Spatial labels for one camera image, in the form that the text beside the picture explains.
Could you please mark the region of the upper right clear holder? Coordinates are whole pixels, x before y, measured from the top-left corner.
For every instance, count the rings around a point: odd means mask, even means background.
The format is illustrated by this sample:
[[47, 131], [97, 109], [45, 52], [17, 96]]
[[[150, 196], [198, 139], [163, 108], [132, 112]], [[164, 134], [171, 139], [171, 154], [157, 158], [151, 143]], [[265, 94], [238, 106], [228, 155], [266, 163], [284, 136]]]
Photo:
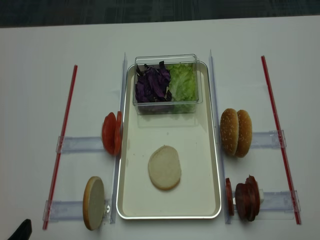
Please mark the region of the upper right clear holder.
[[253, 132], [251, 149], [285, 149], [287, 147], [283, 130], [267, 132]]

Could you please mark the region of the lower right clear holder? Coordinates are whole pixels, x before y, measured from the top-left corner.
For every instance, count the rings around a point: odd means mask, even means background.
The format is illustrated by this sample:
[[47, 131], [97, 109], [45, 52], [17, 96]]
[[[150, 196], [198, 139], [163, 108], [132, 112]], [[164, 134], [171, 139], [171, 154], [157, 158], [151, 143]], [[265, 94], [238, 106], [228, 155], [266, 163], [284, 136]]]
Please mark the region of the lower right clear holder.
[[249, 191], [249, 199], [253, 197], [253, 203], [259, 204], [259, 212], [255, 215], [254, 220], [292, 220], [296, 213], [300, 213], [301, 207], [299, 201], [292, 201], [290, 191], [280, 192], [263, 192], [259, 190], [259, 198], [252, 191]]

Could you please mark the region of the right sesame bun top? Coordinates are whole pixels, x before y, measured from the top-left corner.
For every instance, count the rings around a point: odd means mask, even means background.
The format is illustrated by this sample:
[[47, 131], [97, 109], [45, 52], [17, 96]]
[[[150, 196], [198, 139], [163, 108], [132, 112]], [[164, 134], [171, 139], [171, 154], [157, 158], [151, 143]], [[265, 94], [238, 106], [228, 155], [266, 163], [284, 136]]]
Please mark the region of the right sesame bun top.
[[241, 109], [237, 112], [239, 132], [238, 132], [238, 143], [235, 156], [243, 158], [251, 147], [253, 138], [252, 120], [247, 111]]

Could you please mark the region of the upper left clear holder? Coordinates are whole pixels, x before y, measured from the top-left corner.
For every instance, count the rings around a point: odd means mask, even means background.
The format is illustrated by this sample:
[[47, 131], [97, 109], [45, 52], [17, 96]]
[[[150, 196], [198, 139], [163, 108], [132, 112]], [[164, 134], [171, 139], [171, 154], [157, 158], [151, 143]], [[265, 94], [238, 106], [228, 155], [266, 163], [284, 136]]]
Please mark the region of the upper left clear holder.
[[57, 154], [96, 153], [103, 152], [104, 150], [102, 139], [97, 136], [59, 136], [56, 145]]

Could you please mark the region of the clear plastic salad container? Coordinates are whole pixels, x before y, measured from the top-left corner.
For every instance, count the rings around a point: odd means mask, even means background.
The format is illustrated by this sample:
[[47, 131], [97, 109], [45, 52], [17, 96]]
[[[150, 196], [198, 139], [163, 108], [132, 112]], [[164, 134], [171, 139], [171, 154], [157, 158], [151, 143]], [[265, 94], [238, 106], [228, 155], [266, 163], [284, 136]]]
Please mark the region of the clear plastic salad container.
[[[159, 67], [159, 62], [164, 61], [164, 65], [168, 70], [169, 65], [174, 64], [192, 64], [195, 74], [196, 88], [195, 101], [165, 101], [165, 102], [145, 102], [138, 103], [136, 100], [135, 85], [138, 81], [136, 66], [143, 72], [144, 65]], [[132, 103], [136, 107], [139, 114], [153, 115], [153, 114], [189, 114], [196, 111], [196, 106], [202, 101], [201, 90], [201, 75], [200, 75], [200, 61], [195, 54], [181, 54], [181, 55], [161, 55], [161, 56], [139, 56], [135, 59], [134, 65], [134, 85], [133, 85], [133, 100]]]

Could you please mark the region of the left clear vertical rail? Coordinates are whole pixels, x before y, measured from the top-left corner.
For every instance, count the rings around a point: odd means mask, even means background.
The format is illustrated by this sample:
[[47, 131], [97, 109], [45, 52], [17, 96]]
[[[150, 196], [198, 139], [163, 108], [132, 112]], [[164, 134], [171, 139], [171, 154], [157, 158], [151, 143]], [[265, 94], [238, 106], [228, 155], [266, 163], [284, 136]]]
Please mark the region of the left clear vertical rail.
[[[121, 112], [124, 111], [125, 101], [126, 101], [126, 87], [127, 87], [127, 68], [128, 60], [127, 55], [124, 53], [124, 58], [122, 62], [122, 76], [121, 76], [121, 89], [120, 89], [120, 102], [119, 102], [119, 110]], [[118, 182], [119, 182], [119, 169], [120, 169], [120, 159], [121, 157], [118, 155], [115, 157], [114, 163], [114, 171], [113, 171], [113, 187], [112, 187], [112, 195], [111, 195], [111, 210], [109, 213], [109, 223], [114, 224], [116, 222], [116, 203], [117, 203], [117, 191], [118, 191]]]

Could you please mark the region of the right clear vertical rail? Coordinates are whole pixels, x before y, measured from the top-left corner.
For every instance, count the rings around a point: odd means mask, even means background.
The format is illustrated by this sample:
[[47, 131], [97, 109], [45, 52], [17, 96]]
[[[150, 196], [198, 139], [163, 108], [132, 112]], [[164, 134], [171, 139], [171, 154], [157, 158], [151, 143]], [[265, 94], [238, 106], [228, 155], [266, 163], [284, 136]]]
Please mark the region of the right clear vertical rail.
[[220, 138], [220, 114], [219, 114], [219, 104], [218, 104], [218, 94], [217, 94], [217, 82], [215, 77], [215, 66], [214, 58], [212, 55], [212, 50], [209, 51], [209, 74], [210, 74], [210, 94], [211, 94], [211, 106], [213, 114], [214, 123], [214, 135], [215, 144], [217, 150], [218, 159], [218, 169], [219, 169], [219, 181], [221, 188], [221, 202], [224, 213], [224, 222], [226, 225], [232, 223], [231, 216], [229, 214], [227, 193], [226, 193], [226, 178], [225, 178], [225, 166], [224, 166], [224, 151], [222, 149], [221, 138]]

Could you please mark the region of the left red straw rod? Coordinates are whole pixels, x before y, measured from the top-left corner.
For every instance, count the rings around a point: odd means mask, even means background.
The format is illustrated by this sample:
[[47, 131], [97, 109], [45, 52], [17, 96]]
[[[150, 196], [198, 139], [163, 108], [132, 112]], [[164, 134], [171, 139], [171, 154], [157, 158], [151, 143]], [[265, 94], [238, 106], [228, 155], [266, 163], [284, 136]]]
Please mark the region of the left red straw rod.
[[43, 226], [42, 226], [42, 229], [44, 231], [46, 231], [48, 228], [49, 215], [50, 215], [50, 210], [51, 210], [51, 205], [52, 205], [52, 201], [53, 201], [53, 196], [54, 196], [55, 186], [56, 186], [56, 181], [57, 181], [57, 176], [58, 176], [58, 170], [59, 170], [59, 165], [60, 165], [61, 148], [63, 145], [65, 133], [66, 133], [68, 117], [69, 117], [69, 112], [70, 112], [70, 107], [71, 107], [71, 102], [72, 102], [72, 96], [73, 96], [74, 86], [75, 86], [75, 82], [76, 82], [77, 70], [78, 70], [78, 66], [75, 65], [73, 68], [73, 73], [72, 73], [72, 78], [71, 78], [71, 83], [70, 83], [70, 88], [69, 88], [69, 93], [68, 93], [68, 99], [67, 99], [67, 103], [66, 103], [66, 107], [65, 107], [62, 128], [61, 128], [59, 139], [57, 141], [58, 148], [57, 148], [57, 152], [56, 152], [56, 158], [55, 158], [55, 164], [54, 164], [54, 169], [53, 169], [53, 173], [52, 173], [52, 180], [51, 180], [48, 200], [47, 200], [46, 207], [44, 209], [45, 212], [44, 212], [44, 220], [43, 220]]

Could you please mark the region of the red straw rod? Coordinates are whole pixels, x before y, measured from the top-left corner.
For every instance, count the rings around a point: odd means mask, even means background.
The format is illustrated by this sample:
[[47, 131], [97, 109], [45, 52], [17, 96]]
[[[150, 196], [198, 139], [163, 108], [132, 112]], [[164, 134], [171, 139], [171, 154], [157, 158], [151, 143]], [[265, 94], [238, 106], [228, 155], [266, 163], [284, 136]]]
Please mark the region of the red straw rod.
[[61, 128], [59, 139], [57, 141], [58, 148], [57, 148], [57, 152], [56, 152], [56, 158], [55, 158], [55, 164], [54, 164], [54, 169], [53, 169], [53, 173], [52, 173], [52, 180], [51, 180], [48, 200], [47, 200], [46, 207], [44, 209], [45, 212], [44, 212], [44, 220], [43, 220], [43, 226], [42, 226], [42, 229], [44, 231], [46, 231], [48, 228], [49, 215], [50, 215], [50, 210], [51, 210], [51, 205], [52, 205], [52, 201], [53, 201], [53, 196], [54, 196], [55, 186], [56, 186], [56, 181], [57, 181], [57, 176], [58, 176], [58, 170], [59, 170], [59, 165], [60, 165], [61, 148], [63, 145], [65, 133], [66, 133], [68, 117], [69, 117], [69, 112], [70, 112], [70, 107], [71, 107], [71, 102], [72, 102], [72, 96], [73, 96], [74, 86], [75, 86], [75, 82], [76, 82], [77, 70], [78, 70], [78, 66], [75, 65], [73, 68], [73, 73], [72, 73], [72, 78], [71, 78], [71, 83], [70, 83], [70, 88], [69, 88], [69, 93], [68, 93], [68, 99], [67, 99], [67, 103], [66, 103], [66, 107], [65, 107], [62, 128]]
[[288, 156], [287, 156], [286, 147], [285, 147], [285, 137], [284, 137], [284, 134], [282, 133], [281, 124], [280, 124], [280, 120], [278, 117], [278, 112], [277, 112], [276, 102], [275, 102], [273, 89], [272, 89], [272, 85], [271, 85], [268, 66], [267, 66], [265, 56], [262, 55], [260, 58], [261, 58], [265, 81], [266, 81], [268, 94], [269, 94], [269, 98], [270, 98], [270, 103], [271, 103], [271, 108], [272, 108], [273, 117], [274, 117], [274, 121], [275, 121], [275, 126], [276, 126], [276, 130], [278, 132], [278, 140], [281, 145], [281, 154], [282, 154], [282, 159], [283, 159], [283, 164], [284, 164], [288, 187], [289, 187], [289, 191], [291, 194], [291, 200], [292, 200], [292, 205], [293, 205], [293, 209], [294, 209], [294, 217], [295, 217], [296, 224], [301, 225], [302, 220], [301, 220], [301, 214], [300, 214], [300, 210], [299, 210], [299, 206], [298, 206], [299, 199], [295, 193], [295, 188], [294, 188], [294, 184], [293, 184], [293, 180], [292, 180], [290, 165], [289, 165]]

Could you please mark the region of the dark meat patty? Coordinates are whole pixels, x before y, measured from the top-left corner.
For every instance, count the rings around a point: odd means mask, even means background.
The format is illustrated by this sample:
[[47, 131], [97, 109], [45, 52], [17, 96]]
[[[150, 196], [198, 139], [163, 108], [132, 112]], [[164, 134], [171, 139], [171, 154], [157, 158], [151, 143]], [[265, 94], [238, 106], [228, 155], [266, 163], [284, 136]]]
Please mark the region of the dark meat patty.
[[238, 183], [235, 189], [235, 204], [241, 220], [252, 222], [255, 219], [254, 206], [252, 203], [251, 193], [247, 184]]
[[250, 197], [250, 214], [247, 217], [249, 222], [255, 220], [260, 211], [260, 194], [257, 181], [252, 175], [246, 178], [245, 184], [248, 188]]

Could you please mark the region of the clear holder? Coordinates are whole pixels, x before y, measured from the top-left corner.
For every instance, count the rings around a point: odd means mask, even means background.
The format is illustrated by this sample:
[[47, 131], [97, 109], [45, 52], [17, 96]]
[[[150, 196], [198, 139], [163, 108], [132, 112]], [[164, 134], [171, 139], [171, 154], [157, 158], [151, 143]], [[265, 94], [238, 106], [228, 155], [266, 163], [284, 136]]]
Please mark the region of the clear holder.
[[47, 222], [82, 221], [82, 201], [47, 200], [45, 202], [42, 220]]
[[103, 152], [104, 150], [102, 139], [97, 136], [59, 136], [56, 145], [57, 154], [96, 153]]
[[259, 212], [255, 215], [254, 220], [292, 220], [296, 213], [300, 213], [301, 207], [299, 201], [292, 201], [290, 191], [280, 192], [263, 192], [259, 190], [259, 198], [252, 191], [249, 191], [249, 199], [253, 197], [253, 203], [259, 204]]
[[287, 147], [283, 130], [267, 132], [253, 132], [251, 149], [285, 149]]

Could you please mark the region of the clear vertical rail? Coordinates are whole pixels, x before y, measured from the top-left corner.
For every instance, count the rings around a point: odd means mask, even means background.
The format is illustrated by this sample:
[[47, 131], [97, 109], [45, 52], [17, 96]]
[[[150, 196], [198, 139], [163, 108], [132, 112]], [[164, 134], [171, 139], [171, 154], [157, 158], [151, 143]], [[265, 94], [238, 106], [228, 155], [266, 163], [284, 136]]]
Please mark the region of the clear vertical rail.
[[219, 114], [219, 104], [218, 104], [218, 94], [217, 94], [217, 82], [215, 77], [215, 66], [214, 58], [212, 55], [212, 50], [209, 51], [209, 74], [210, 74], [210, 94], [211, 94], [211, 106], [213, 114], [214, 123], [214, 135], [215, 144], [217, 150], [218, 159], [218, 169], [219, 169], [219, 181], [221, 188], [221, 202], [224, 213], [224, 222], [226, 225], [232, 223], [231, 216], [229, 214], [227, 193], [226, 193], [226, 178], [225, 178], [225, 166], [224, 166], [224, 151], [222, 149], [221, 138], [220, 138], [220, 114]]
[[[127, 87], [127, 68], [128, 60], [127, 55], [124, 53], [124, 58], [122, 62], [122, 76], [121, 76], [121, 89], [120, 89], [120, 102], [119, 102], [119, 110], [121, 112], [124, 111], [125, 101], [126, 101], [126, 87]], [[116, 222], [116, 203], [117, 203], [117, 191], [118, 191], [118, 182], [119, 182], [119, 169], [120, 169], [120, 159], [121, 157], [118, 155], [115, 157], [114, 163], [114, 171], [113, 171], [113, 187], [112, 187], [112, 195], [111, 195], [111, 210], [109, 213], [109, 223], [114, 224]]]

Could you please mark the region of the upright bun bottom slice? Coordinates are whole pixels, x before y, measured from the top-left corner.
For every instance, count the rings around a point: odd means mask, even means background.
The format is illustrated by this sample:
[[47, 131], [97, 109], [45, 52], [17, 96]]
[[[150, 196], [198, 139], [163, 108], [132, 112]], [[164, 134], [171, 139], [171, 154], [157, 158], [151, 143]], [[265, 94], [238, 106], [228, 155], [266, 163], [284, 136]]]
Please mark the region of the upright bun bottom slice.
[[86, 228], [96, 230], [101, 225], [105, 212], [104, 184], [100, 177], [92, 176], [84, 190], [82, 213]]

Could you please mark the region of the bun bottom on tray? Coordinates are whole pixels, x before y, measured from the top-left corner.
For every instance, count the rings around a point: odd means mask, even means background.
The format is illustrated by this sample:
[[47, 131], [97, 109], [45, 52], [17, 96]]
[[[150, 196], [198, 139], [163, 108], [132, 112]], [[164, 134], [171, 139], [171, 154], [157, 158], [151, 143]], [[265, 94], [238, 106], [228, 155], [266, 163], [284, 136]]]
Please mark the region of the bun bottom on tray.
[[179, 154], [172, 146], [158, 148], [150, 156], [147, 167], [151, 183], [160, 190], [171, 190], [180, 183], [182, 169]]

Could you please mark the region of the sesame bun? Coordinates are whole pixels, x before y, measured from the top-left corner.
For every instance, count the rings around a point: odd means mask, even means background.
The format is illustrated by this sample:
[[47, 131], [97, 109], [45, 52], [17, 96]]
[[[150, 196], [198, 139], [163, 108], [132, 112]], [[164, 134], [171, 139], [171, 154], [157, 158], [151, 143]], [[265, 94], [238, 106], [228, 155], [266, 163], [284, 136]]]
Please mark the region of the sesame bun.
[[220, 118], [220, 140], [226, 154], [234, 156], [239, 140], [239, 118], [237, 111], [227, 108]]
[[253, 138], [252, 120], [247, 111], [241, 109], [237, 112], [239, 132], [238, 132], [238, 143], [235, 156], [243, 158], [251, 147]]

